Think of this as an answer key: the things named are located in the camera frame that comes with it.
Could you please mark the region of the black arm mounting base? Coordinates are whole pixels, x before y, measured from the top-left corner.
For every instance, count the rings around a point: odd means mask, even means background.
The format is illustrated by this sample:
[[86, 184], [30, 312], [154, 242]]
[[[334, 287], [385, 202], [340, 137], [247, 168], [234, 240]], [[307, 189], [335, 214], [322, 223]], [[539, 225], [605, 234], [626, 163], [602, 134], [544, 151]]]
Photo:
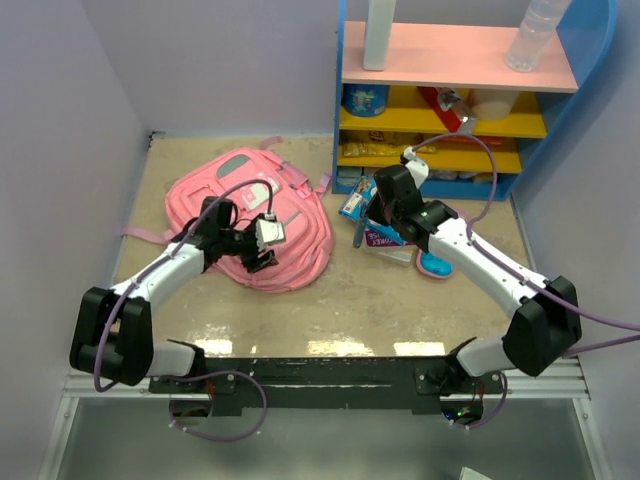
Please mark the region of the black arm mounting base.
[[173, 398], [207, 395], [213, 386], [213, 413], [238, 415], [260, 408], [262, 399], [249, 375], [263, 388], [272, 409], [405, 410], [437, 415], [452, 395], [500, 394], [499, 374], [473, 379], [456, 374], [443, 356], [213, 358], [202, 361], [185, 380], [159, 377], [153, 394]]

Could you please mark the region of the pink pencil case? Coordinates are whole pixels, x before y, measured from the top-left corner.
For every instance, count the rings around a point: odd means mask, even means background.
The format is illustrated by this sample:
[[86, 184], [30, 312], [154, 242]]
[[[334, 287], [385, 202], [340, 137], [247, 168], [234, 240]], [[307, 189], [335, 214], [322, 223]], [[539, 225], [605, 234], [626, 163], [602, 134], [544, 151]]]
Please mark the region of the pink pencil case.
[[421, 274], [435, 280], [449, 279], [455, 273], [451, 263], [420, 247], [416, 248], [415, 265]]

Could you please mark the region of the pink student backpack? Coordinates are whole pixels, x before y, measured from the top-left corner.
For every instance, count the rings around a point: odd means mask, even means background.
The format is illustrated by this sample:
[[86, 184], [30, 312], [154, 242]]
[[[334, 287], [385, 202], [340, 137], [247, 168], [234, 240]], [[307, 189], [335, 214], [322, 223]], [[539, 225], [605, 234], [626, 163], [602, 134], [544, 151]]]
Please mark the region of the pink student backpack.
[[335, 246], [328, 216], [322, 205], [330, 176], [324, 175], [317, 188], [292, 163], [268, 149], [279, 137], [263, 141], [257, 148], [229, 151], [176, 181], [165, 195], [165, 211], [170, 228], [161, 234], [128, 227], [126, 236], [168, 245], [191, 218], [200, 213], [204, 200], [250, 179], [270, 182], [273, 207], [283, 224], [286, 241], [275, 247], [278, 264], [249, 273], [235, 257], [223, 257], [211, 266], [234, 281], [269, 293], [283, 293], [312, 283], [327, 266]]

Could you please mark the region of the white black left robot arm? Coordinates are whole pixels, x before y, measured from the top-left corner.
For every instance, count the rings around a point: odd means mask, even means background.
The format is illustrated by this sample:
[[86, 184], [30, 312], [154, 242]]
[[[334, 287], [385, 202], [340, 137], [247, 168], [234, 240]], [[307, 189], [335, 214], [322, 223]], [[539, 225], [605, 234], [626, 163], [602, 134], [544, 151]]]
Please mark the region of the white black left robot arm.
[[224, 257], [236, 257], [249, 273], [276, 264], [274, 246], [284, 242], [281, 222], [272, 212], [234, 226], [236, 207], [209, 197], [201, 214], [187, 222], [162, 254], [130, 279], [83, 295], [69, 354], [70, 366], [93, 375], [94, 387], [135, 386], [147, 377], [171, 377], [185, 392], [207, 380], [201, 348], [179, 341], [155, 342], [152, 315], [182, 286]]

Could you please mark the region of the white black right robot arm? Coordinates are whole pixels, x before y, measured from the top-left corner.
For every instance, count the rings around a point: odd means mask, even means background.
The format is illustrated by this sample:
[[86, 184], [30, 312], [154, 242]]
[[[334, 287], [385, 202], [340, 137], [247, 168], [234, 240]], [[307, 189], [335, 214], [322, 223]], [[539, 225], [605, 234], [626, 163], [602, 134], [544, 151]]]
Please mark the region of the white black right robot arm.
[[539, 375], [582, 337], [575, 286], [562, 276], [550, 281], [523, 267], [473, 232], [456, 210], [424, 200], [419, 183], [425, 172], [414, 161], [378, 170], [368, 217], [451, 263], [510, 320], [504, 335], [472, 339], [448, 355], [448, 386], [466, 393], [482, 375], [499, 370]]

